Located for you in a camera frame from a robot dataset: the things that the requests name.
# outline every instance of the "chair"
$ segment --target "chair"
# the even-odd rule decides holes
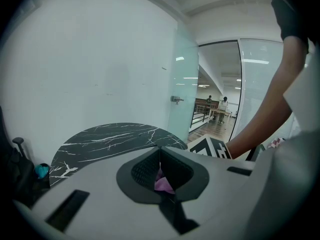
[[[10,145],[7,139],[3,113],[0,107],[0,166],[6,179],[9,196],[30,206],[33,203],[32,187],[35,181],[34,164],[27,159],[21,144],[23,138],[14,138],[20,152]]]

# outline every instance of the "gray panel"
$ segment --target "gray panel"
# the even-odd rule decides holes
[[[243,239],[250,214],[254,210],[267,181],[274,151],[273,148],[270,148],[263,152],[264,155],[258,158],[250,177],[247,177],[247,181],[238,191],[233,192],[231,199],[226,200],[212,213],[211,219],[201,227],[175,239]],[[228,159],[220,160],[232,165],[235,165],[233,162],[237,162]]]
[[[228,203],[234,194],[249,179],[248,176],[227,171],[231,166],[252,170],[255,166],[251,161],[237,161],[217,157],[197,155],[174,147],[169,149],[202,164],[209,172],[209,184],[196,199],[182,203],[185,215],[199,224],[209,220],[215,212]]]
[[[297,212],[318,176],[319,150],[319,132],[295,137],[276,149],[268,181],[248,223],[247,239],[271,236]]]
[[[79,189],[90,195],[65,231],[75,239],[170,239],[178,236],[158,205],[135,203],[117,185],[120,166],[151,149],[153,147],[89,164],[47,192],[32,211],[46,219],[69,194]]]

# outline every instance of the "black slot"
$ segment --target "black slot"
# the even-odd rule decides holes
[[[233,173],[241,174],[241,175],[245,175],[245,176],[250,176],[250,174],[252,173],[252,170],[233,167],[233,166],[229,167],[226,170],[229,171],[229,172],[233,172]]]
[[[57,230],[63,232],[89,195],[89,192],[82,190],[73,191],[53,212],[53,214],[47,218],[46,222]]]

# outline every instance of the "ceiling light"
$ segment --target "ceiling light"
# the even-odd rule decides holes
[[[244,61],[244,62],[251,62],[251,63],[269,64],[269,61],[257,60],[257,59],[244,58],[243,61]]]

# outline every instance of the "marble tabletop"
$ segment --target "marble tabletop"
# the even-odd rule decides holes
[[[50,186],[54,187],[91,163],[156,145],[188,148],[170,132],[147,124],[110,123],[83,130],[55,153],[49,172]]]

